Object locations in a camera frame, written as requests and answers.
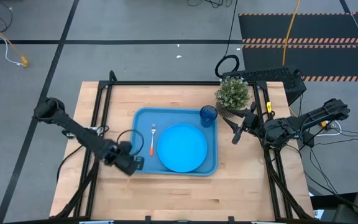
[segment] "fork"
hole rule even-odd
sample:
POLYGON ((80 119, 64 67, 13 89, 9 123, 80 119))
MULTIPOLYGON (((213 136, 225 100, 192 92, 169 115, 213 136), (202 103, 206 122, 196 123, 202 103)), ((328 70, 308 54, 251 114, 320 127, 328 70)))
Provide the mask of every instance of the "fork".
POLYGON ((153 142, 154 142, 155 130, 156 130, 155 124, 152 124, 152 145, 150 147, 150 156, 153 155, 153 142))

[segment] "gray floor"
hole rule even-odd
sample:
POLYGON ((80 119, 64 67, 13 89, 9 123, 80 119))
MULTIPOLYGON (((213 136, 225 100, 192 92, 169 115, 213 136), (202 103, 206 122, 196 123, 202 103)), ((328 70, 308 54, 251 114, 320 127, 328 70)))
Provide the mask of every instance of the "gray floor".
MULTIPOLYGON (((58 40, 72 2, 4 1, 12 7, 14 14, 6 36, 10 39, 58 40)), ((351 11, 358 11, 358 0, 346 2, 351 11)), ((292 12, 295 3, 294 0, 239 0, 237 12, 292 12)), ((6 10, 0 6, 3 18, 9 18, 6 10)), ((232 10, 233 6, 213 9, 206 2, 198 7, 189 7, 186 0, 80 0, 68 39, 226 39, 232 10)), ((302 0, 299 12, 343 12, 343 9, 337 0, 302 0)), ((236 19, 233 39, 240 38, 236 19)), ((17 47, 29 59, 29 68, 5 61, 4 46, 0 45, 0 203, 57 46, 17 47)), ((231 45, 229 53, 241 56, 237 50, 239 47, 231 45)), ((225 49, 225 45, 66 45, 48 96, 63 100, 72 115, 81 82, 106 79, 110 69, 120 80, 216 80, 214 66, 225 49)), ((231 66, 225 64, 222 71, 231 66)), ((321 106, 330 98, 343 99, 352 111, 349 119, 341 125, 343 129, 358 131, 358 83, 307 83, 306 86, 308 91, 303 100, 303 111, 321 106)), ((295 111, 298 111, 297 103, 293 105, 295 111)), ((342 139, 342 136, 320 137, 318 142, 342 139)), ((63 158, 66 142, 59 128, 38 125, 5 222, 48 217, 57 166, 63 158)), ((339 192, 357 190, 358 141, 316 146, 314 151, 339 192)), ((311 165, 309 149, 306 148, 303 164, 309 175, 324 183, 311 165)), ((319 193, 326 194, 314 183, 309 184, 319 193)))

